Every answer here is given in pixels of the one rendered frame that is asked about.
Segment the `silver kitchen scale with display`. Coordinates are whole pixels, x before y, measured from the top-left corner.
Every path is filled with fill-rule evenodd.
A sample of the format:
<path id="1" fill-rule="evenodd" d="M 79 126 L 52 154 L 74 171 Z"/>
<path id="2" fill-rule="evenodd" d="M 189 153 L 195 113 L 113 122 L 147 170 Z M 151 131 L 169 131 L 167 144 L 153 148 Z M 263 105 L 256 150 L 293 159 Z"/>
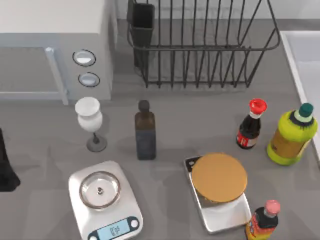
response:
<path id="1" fill-rule="evenodd" d="M 68 190 L 81 240 L 129 240 L 142 231 L 142 212 L 117 162 L 73 173 Z"/>

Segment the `pale microwave oven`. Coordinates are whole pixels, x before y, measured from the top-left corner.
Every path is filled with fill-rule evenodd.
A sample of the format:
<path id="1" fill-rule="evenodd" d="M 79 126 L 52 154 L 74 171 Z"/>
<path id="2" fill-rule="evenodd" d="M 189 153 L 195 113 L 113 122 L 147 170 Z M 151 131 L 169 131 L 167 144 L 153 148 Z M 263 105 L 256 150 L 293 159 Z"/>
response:
<path id="1" fill-rule="evenodd" d="M 118 40 L 115 0 L 0 0 L 0 100 L 62 101 L 45 48 L 54 49 L 68 103 L 112 98 Z M 74 52 L 89 50 L 96 62 L 77 65 Z M 100 78 L 85 87 L 78 76 Z"/>

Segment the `pink-capped orange bottle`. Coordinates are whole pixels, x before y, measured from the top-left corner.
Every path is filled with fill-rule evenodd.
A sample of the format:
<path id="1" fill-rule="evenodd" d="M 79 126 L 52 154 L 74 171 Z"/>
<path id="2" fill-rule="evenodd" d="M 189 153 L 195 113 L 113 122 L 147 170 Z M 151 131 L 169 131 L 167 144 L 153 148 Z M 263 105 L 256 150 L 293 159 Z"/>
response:
<path id="1" fill-rule="evenodd" d="M 267 200 L 257 208 L 245 226 L 247 240 L 268 240 L 278 225 L 281 205 L 277 200 Z"/>

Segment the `white goblet with grey base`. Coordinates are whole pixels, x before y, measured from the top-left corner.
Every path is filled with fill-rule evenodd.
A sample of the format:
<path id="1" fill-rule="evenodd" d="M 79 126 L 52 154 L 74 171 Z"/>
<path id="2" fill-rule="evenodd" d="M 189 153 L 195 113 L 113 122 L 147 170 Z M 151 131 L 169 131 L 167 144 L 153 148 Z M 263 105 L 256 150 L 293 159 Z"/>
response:
<path id="1" fill-rule="evenodd" d="M 103 124 L 100 102 L 91 96 L 83 97 L 76 102 L 74 109 L 80 127 L 92 134 L 87 140 L 87 149 L 94 153 L 102 152 L 107 147 L 107 139 L 98 134 Z"/>

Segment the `small microwave knob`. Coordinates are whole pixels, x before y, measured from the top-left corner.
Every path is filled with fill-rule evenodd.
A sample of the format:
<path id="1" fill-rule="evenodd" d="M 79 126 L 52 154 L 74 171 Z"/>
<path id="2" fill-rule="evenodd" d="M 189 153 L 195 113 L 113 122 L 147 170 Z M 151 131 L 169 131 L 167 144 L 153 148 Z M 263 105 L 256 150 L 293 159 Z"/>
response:
<path id="1" fill-rule="evenodd" d="M 87 88 L 94 88 L 101 82 L 100 77 L 93 72 L 86 72 L 78 76 L 78 82 Z"/>

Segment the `large microwave knob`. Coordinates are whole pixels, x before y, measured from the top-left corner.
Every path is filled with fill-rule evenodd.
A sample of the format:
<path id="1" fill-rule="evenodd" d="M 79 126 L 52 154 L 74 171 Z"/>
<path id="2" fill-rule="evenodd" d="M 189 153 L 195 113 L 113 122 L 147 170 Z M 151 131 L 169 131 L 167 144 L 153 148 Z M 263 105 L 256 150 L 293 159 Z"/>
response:
<path id="1" fill-rule="evenodd" d="M 73 61 L 81 67 L 90 67 L 96 63 L 96 56 L 93 52 L 87 49 L 75 51 L 72 54 Z"/>

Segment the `dark square glass bottle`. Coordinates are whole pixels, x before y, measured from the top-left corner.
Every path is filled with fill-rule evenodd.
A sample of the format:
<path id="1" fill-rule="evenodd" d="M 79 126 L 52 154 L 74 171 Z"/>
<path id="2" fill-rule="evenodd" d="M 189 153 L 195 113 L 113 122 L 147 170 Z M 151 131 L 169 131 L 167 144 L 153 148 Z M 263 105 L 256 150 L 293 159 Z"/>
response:
<path id="1" fill-rule="evenodd" d="M 136 155 L 141 161 L 154 160 L 157 153 L 156 120 L 148 100 L 138 102 L 134 116 Z"/>

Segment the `dark utensil holder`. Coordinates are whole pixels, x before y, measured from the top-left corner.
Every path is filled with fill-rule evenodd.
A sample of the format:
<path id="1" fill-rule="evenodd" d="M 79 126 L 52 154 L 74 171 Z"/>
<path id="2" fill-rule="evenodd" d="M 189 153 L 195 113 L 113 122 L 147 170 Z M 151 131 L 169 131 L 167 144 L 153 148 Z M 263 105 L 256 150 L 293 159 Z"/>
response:
<path id="1" fill-rule="evenodd" d="M 128 0 L 127 22 L 132 39 L 134 66 L 145 75 L 149 68 L 149 50 L 155 21 L 155 6 Z"/>

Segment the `red-capped dark sauce bottle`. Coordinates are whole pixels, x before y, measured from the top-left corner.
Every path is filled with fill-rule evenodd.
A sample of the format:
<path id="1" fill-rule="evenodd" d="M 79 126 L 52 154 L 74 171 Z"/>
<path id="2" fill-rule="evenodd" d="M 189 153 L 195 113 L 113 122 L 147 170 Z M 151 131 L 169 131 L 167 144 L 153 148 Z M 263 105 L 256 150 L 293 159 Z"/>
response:
<path id="1" fill-rule="evenodd" d="M 236 135 L 236 143 L 240 148 L 251 149 L 256 145 L 261 130 L 260 117 L 267 107 L 267 103 L 261 98 L 253 98 L 249 102 L 249 114 L 240 124 Z"/>

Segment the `yellow-green bottle with teal cap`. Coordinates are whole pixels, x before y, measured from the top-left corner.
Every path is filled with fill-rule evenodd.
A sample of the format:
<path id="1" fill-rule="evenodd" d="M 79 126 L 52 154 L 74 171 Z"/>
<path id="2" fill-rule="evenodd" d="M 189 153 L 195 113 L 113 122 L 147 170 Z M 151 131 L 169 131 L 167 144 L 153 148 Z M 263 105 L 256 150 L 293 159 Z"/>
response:
<path id="1" fill-rule="evenodd" d="M 313 111 L 314 106 L 306 102 L 280 117 L 276 131 L 267 145 L 267 155 L 273 162 L 290 166 L 300 161 L 318 130 Z"/>

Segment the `silver scale with orange plate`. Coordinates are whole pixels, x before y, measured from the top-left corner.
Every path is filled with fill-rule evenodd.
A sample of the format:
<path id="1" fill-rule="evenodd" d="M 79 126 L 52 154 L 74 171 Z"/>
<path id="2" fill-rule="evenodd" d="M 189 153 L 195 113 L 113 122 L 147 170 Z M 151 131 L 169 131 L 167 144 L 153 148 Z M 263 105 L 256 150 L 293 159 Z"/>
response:
<path id="1" fill-rule="evenodd" d="M 225 153 L 194 156 L 183 162 L 194 202 L 210 234 L 244 226 L 251 218 L 245 195 L 248 175 L 243 165 Z"/>

